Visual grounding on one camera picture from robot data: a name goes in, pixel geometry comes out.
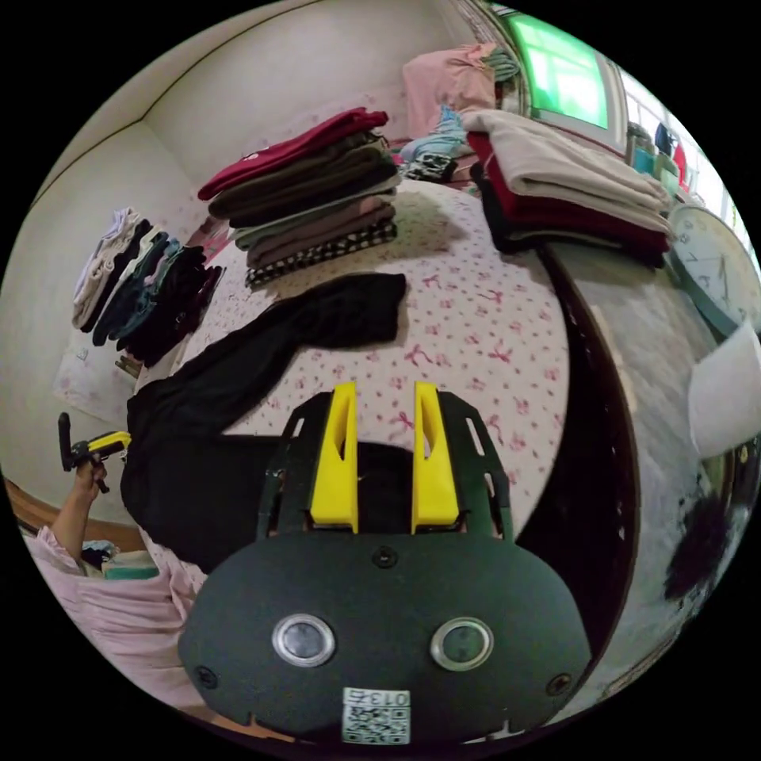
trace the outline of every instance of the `polka dot fabric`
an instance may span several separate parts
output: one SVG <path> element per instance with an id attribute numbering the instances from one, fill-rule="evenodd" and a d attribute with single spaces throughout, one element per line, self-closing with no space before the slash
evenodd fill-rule
<path id="1" fill-rule="evenodd" d="M 510 477 L 518 534 L 541 497 L 563 430 L 569 365 L 560 303 L 535 254 L 500 261 L 477 199 L 405 180 L 395 206 L 397 240 L 253 293 L 244 282 L 246 255 L 228 245 L 215 260 L 228 271 L 182 361 L 276 299 L 348 273 L 404 273 L 408 292 L 394 345 L 302 351 L 265 402 L 229 432 L 279 434 L 306 399 L 355 381 L 359 438 L 411 449 L 414 383 L 435 383 L 484 419 Z"/>

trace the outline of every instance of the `beige folded towel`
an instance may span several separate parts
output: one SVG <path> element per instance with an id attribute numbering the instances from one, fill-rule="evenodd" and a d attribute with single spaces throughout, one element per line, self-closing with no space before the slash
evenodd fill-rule
<path id="1" fill-rule="evenodd" d="M 660 216 L 671 208 L 667 190 L 615 156 L 506 111 L 466 113 L 462 123 L 468 132 L 489 135 L 507 187 L 516 195 L 569 201 L 671 234 L 671 225 Z"/>

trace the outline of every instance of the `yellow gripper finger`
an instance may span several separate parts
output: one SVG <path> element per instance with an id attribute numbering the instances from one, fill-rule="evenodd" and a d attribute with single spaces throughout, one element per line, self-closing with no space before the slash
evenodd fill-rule
<path id="1" fill-rule="evenodd" d="M 350 526 L 359 531 L 357 474 L 357 389 L 336 386 L 328 412 L 315 487 L 312 520 L 317 526 Z"/>
<path id="2" fill-rule="evenodd" d="M 425 526 L 451 526 L 459 514 L 438 391 L 432 383 L 415 383 L 412 533 Z"/>

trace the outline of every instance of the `label sticker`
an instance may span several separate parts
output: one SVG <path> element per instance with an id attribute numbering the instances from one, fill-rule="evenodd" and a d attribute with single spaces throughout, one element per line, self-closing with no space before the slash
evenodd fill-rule
<path id="1" fill-rule="evenodd" d="M 341 737 L 360 745 L 408 745 L 409 690 L 344 687 Z"/>

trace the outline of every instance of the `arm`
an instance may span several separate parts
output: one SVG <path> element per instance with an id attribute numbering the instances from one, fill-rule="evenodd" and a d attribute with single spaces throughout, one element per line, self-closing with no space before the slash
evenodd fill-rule
<path id="1" fill-rule="evenodd" d="M 87 518 L 98 496 L 98 481 L 104 479 L 105 475 L 102 465 L 93 466 L 90 462 L 80 465 L 77 468 L 74 487 L 50 527 L 58 543 L 77 562 L 82 558 Z"/>

